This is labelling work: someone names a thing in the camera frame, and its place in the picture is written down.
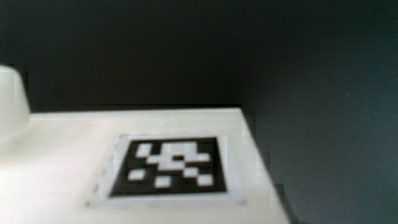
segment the gray background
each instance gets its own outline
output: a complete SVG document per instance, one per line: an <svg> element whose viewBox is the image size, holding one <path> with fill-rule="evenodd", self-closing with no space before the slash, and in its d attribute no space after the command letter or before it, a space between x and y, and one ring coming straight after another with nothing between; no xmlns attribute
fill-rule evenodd
<svg viewBox="0 0 398 224"><path fill-rule="evenodd" d="M397 1L0 1L35 112L242 106L292 220L398 223Z"/></svg>

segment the table surface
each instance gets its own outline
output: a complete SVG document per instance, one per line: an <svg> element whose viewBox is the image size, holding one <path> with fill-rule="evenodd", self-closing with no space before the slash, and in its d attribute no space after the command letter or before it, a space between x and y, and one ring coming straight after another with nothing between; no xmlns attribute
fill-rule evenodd
<svg viewBox="0 0 398 224"><path fill-rule="evenodd" d="M123 134L223 132L244 204L90 207ZM33 114L0 145L3 223L289 223L241 109Z"/></svg>

